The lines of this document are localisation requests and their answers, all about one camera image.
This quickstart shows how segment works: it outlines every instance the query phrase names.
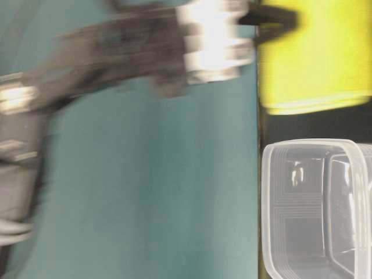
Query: clear plastic container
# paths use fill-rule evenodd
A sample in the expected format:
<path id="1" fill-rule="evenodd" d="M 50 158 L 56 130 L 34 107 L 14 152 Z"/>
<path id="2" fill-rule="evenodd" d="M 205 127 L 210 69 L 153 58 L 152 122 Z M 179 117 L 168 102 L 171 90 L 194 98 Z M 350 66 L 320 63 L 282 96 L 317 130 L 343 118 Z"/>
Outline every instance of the clear plastic container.
<path id="1" fill-rule="evenodd" d="M 273 279 L 371 279 L 372 145 L 300 139 L 262 158 L 263 259 Z"/>

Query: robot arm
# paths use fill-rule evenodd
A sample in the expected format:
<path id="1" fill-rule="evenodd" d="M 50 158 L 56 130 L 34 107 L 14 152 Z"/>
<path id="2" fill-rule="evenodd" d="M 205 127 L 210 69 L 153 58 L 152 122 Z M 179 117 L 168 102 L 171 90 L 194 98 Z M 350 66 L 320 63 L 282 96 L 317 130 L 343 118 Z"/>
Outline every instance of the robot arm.
<path id="1" fill-rule="evenodd" d="M 194 0 L 176 8 L 106 3 L 115 19 L 64 36 L 60 51 L 35 69 L 0 77 L 0 246 L 30 235 L 31 227 L 17 222 L 28 215 L 55 112 L 133 77 L 151 77 L 166 98 L 187 84 L 237 77 L 257 45 L 296 27 L 294 12 L 247 1 Z M 210 16 L 200 13 L 203 6 Z M 272 22 L 282 25 L 254 39 L 238 37 L 237 24 Z"/>

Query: blue-green tabletop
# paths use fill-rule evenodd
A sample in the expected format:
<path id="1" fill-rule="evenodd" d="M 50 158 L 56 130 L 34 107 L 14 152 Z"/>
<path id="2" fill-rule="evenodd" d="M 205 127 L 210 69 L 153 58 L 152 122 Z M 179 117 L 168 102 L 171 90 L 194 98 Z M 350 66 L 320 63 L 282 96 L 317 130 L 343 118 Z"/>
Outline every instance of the blue-green tabletop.
<path id="1" fill-rule="evenodd" d="M 0 74 L 108 18 L 99 0 L 1 1 Z M 255 75 L 168 100 L 139 78 L 62 111 L 36 238 L 13 249 L 4 278 L 256 279 Z"/>

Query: yellow object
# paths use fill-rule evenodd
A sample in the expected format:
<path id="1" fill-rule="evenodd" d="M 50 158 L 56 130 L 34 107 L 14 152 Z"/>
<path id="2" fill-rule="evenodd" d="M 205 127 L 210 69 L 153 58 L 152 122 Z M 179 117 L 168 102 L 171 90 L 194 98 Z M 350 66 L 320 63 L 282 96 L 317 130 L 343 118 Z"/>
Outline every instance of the yellow object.
<path id="1" fill-rule="evenodd" d="M 261 102 L 290 115 L 372 96 L 372 0 L 264 0 L 296 10 L 299 28 L 260 47 Z"/>

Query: teal table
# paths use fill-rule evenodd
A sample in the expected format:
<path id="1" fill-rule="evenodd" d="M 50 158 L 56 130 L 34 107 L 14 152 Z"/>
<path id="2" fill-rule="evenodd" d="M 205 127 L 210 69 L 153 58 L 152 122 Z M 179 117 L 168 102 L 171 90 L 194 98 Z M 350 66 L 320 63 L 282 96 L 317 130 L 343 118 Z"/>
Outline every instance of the teal table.
<path id="1" fill-rule="evenodd" d="M 1 74 L 39 63 L 56 34 L 109 16 L 98 0 L 22 2 L 0 3 Z M 248 66 L 162 101 L 140 78 L 63 111 L 37 237 L 15 247 L 5 278 L 256 279 L 255 74 Z"/>

